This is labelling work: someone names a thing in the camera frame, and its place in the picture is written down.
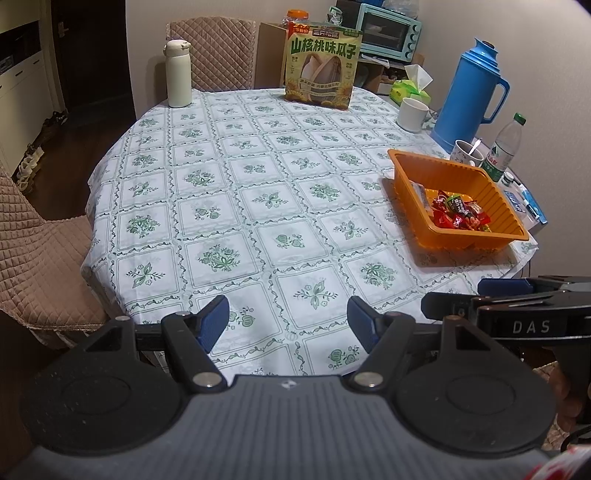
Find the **sunflower seed package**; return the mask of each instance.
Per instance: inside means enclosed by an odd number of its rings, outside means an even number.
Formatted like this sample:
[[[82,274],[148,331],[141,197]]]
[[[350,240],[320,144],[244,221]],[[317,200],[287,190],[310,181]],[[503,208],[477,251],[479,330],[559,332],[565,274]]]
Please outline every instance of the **sunflower seed package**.
[[[360,48],[359,30],[290,22],[285,43],[285,97],[348,108]]]

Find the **dark wooden door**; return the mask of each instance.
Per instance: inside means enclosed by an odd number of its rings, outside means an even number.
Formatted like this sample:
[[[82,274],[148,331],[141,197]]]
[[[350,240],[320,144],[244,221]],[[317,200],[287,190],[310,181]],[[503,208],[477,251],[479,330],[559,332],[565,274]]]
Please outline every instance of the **dark wooden door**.
[[[51,21],[68,110],[131,97],[125,0],[51,0]]]

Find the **green bottle cap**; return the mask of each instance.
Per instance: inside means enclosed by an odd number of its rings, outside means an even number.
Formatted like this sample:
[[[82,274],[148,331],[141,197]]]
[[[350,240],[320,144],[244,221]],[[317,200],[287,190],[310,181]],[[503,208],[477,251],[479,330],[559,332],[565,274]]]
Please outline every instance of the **green bottle cap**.
[[[520,113],[516,113],[513,117],[513,120],[515,120],[520,125],[525,125],[525,117]]]

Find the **white ceramic cup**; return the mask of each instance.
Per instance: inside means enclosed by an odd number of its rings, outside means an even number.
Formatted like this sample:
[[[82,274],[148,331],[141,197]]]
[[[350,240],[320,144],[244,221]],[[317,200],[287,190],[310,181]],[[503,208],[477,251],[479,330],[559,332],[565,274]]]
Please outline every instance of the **white ceramic cup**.
[[[449,155],[449,159],[458,163],[463,163],[464,165],[479,167],[484,160],[484,156],[478,151],[478,149],[474,150],[472,155],[470,155],[469,152],[471,149],[472,145],[470,143],[464,142],[463,140],[456,140],[452,153]]]
[[[407,132],[418,133],[423,128],[429,107],[414,98],[403,98],[398,111],[397,124]]]

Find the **dining table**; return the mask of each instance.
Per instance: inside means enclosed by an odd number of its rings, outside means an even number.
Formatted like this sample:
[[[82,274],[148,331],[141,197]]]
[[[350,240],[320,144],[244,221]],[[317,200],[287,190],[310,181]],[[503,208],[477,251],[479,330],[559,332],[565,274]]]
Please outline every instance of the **dining table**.
[[[354,88],[347,110],[289,102],[284,89],[163,102],[106,153],[88,185],[93,227],[81,272],[109,315],[159,322],[217,295],[228,326],[210,353],[236,374],[355,370],[351,296],[379,312],[421,313],[429,291],[475,294],[536,252],[427,250],[388,188],[389,149],[448,158],[428,131],[401,129],[398,108]]]

